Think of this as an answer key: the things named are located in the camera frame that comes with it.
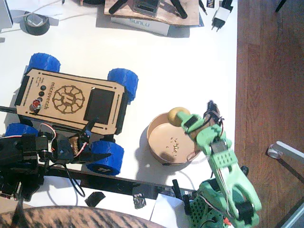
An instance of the red button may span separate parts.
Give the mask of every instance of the red button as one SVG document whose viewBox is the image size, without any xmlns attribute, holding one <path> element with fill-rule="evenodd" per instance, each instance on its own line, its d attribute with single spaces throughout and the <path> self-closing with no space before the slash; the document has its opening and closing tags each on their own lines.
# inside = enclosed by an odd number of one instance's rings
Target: red button
<svg viewBox="0 0 304 228">
<path fill-rule="evenodd" d="M 33 105 L 34 108 L 37 108 L 40 105 L 40 101 L 39 100 L 35 100 L 35 101 L 33 101 L 32 105 Z"/>
</svg>

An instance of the blue 3d-printed tire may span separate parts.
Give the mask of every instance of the blue 3d-printed tire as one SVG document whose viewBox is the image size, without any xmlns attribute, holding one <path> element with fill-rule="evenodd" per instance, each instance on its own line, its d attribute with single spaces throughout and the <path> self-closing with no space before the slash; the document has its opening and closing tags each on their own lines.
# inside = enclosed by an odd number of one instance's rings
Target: blue 3d-printed tire
<svg viewBox="0 0 304 228">
<path fill-rule="evenodd" d="M 108 74 L 108 80 L 123 85 L 128 91 L 128 102 L 134 100 L 137 90 L 138 77 L 131 70 L 117 68 Z"/>
<path fill-rule="evenodd" d="M 86 165 L 89 170 L 111 176 L 120 173 L 124 157 L 124 149 L 121 146 L 114 142 L 96 141 L 92 143 L 91 151 L 96 154 L 111 153 L 112 155 Z"/>
<path fill-rule="evenodd" d="M 5 132 L 5 136 L 23 134 L 35 134 L 36 136 L 38 136 L 38 131 L 31 126 L 22 123 L 11 123 L 10 125 L 8 125 Z"/>
<path fill-rule="evenodd" d="M 30 58 L 28 64 L 28 71 L 31 70 L 32 68 L 59 72 L 60 62 L 51 55 L 45 53 L 35 53 Z"/>
</svg>

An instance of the white paper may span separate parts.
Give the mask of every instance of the white paper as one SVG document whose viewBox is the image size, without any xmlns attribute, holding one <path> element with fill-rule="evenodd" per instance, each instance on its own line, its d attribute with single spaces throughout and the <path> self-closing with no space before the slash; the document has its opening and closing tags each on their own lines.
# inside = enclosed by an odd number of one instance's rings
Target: white paper
<svg viewBox="0 0 304 228">
<path fill-rule="evenodd" d="M 185 214 L 184 202 L 162 194 L 157 196 L 151 222 L 167 228 L 190 227 L 189 217 Z"/>
</svg>

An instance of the white surface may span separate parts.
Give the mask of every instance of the white surface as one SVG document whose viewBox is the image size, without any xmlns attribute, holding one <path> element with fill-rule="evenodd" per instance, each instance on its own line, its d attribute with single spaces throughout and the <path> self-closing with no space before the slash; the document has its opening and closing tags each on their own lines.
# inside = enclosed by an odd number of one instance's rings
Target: white surface
<svg viewBox="0 0 304 228">
<path fill-rule="evenodd" d="M 228 138 L 234 140 L 237 2 L 233 2 L 227 22 L 218 32 L 211 30 L 218 2 L 214 9 L 207 8 L 208 16 L 200 10 L 205 27 L 191 28 L 189 38 L 96 28 L 97 8 L 79 7 L 77 3 L 66 0 L 61 17 L 71 18 L 51 26 L 43 36 L 21 30 L 0 33 L 6 38 L 0 44 L 0 105 L 13 106 L 11 100 L 20 87 L 25 66 L 37 52 L 55 56 L 61 61 L 60 71 L 67 74 L 106 79 L 113 68 L 132 70 L 139 83 L 136 98 L 127 107 L 122 133 L 115 136 L 125 150 L 117 177 L 169 186 L 177 179 L 181 188 L 197 189 L 211 174 L 208 162 L 200 162 L 204 154 L 187 167 L 162 166 L 150 154 L 145 132 L 154 117 L 173 107 L 183 106 L 203 115 L 212 99 L 225 118 Z M 16 29 L 17 23 L 10 30 Z M 0 119 L 0 133 L 5 132 L 6 124 L 18 121 L 16 115 L 6 113 L 0 113 Z M 87 172 L 81 165 L 68 167 Z"/>
<path fill-rule="evenodd" d="M 85 191 L 85 197 L 79 196 L 73 189 L 71 182 L 68 178 L 62 177 L 44 177 L 44 184 L 40 189 L 33 194 L 30 202 L 25 202 L 33 207 L 43 206 L 85 206 L 86 198 L 88 198 L 93 192 L 99 191 L 94 189 L 83 188 Z M 102 208 L 107 210 L 114 210 L 121 213 L 134 215 L 146 220 L 150 220 L 155 200 L 146 199 L 147 205 L 141 209 L 135 209 L 133 203 L 133 196 L 112 193 L 102 191 L 105 198 L 102 199 L 96 208 Z"/>
<path fill-rule="evenodd" d="M 184 202 L 162 194 L 157 196 L 151 221 L 166 228 L 190 227 L 190 221 L 184 210 Z"/>
</svg>

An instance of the wooden floor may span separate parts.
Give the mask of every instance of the wooden floor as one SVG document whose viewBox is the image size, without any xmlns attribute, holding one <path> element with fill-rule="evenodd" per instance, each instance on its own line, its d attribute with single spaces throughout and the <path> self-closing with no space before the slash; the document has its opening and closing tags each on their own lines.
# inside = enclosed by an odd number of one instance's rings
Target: wooden floor
<svg viewBox="0 0 304 228">
<path fill-rule="evenodd" d="M 281 227 L 304 200 L 304 165 L 266 156 L 277 140 L 304 152 L 304 1 L 275 13 L 279 1 L 238 0 L 235 151 L 262 202 L 261 228 Z"/>
</svg>

